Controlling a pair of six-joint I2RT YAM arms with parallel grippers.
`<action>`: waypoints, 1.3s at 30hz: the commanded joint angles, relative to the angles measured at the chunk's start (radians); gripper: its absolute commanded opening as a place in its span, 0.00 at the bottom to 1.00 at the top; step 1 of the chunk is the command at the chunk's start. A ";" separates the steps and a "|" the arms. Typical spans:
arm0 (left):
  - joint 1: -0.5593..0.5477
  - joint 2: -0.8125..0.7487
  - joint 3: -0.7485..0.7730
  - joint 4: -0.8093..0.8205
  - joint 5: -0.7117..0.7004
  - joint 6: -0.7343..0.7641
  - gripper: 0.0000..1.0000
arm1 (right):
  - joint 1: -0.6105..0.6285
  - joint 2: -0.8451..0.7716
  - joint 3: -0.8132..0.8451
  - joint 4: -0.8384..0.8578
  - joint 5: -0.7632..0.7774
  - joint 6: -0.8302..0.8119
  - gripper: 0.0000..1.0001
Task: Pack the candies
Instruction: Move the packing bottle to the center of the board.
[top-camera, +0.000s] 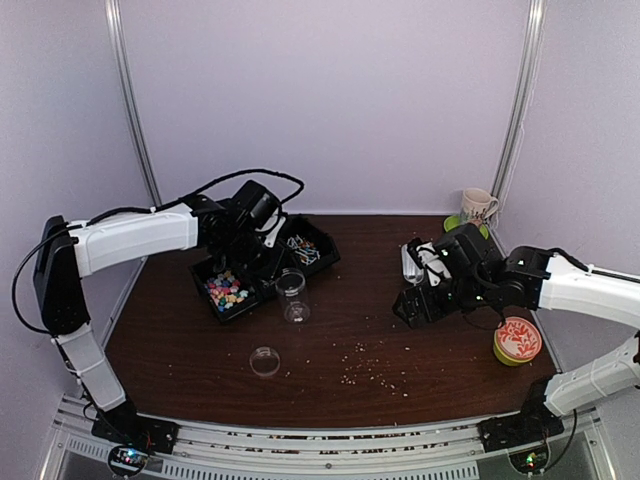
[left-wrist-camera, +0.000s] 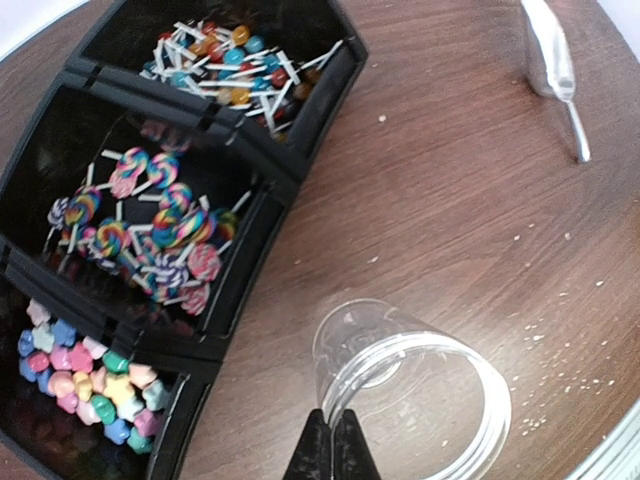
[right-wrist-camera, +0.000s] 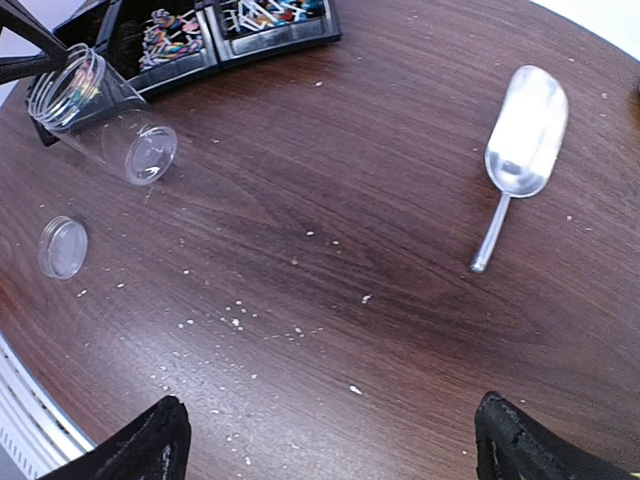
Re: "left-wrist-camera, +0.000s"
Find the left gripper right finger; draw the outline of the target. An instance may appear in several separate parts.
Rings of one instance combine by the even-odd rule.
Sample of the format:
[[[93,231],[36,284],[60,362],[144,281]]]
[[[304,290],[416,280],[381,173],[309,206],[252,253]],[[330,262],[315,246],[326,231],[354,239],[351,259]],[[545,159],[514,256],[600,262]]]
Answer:
[[[334,430],[333,478],[380,480],[356,413],[346,409]]]

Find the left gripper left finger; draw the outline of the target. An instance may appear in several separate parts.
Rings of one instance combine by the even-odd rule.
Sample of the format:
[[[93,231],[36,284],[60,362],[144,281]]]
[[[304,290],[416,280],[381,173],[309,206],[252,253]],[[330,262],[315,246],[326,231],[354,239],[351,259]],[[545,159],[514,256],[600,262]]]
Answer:
[[[331,478],[331,429],[321,409],[306,420],[283,480],[329,480]]]

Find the clear plastic jar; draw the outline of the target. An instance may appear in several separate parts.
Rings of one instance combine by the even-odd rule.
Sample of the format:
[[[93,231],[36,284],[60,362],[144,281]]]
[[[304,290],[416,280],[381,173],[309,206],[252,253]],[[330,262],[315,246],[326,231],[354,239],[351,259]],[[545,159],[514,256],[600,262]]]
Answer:
[[[348,300],[316,330],[318,404],[331,428],[353,412],[369,478],[484,479],[512,420],[509,387],[463,341],[382,300]]]

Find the black three-compartment candy bin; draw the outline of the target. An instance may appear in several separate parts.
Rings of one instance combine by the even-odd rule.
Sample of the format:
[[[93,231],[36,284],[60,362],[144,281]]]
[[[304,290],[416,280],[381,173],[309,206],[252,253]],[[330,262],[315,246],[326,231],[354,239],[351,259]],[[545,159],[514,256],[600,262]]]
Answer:
[[[368,53],[338,1],[116,1],[1,179],[1,440],[175,479]]]

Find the metal scoop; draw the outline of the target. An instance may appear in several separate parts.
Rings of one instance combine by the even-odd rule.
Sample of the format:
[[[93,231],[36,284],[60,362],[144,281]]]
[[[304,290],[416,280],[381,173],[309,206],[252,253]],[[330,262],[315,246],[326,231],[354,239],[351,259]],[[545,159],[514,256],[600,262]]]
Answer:
[[[589,141],[575,104],[574,65],[565,31],[546,1],[520,2],[523,13],[526,76],[541,97],[563,103],[576,142],[578,163],[592,159]]]

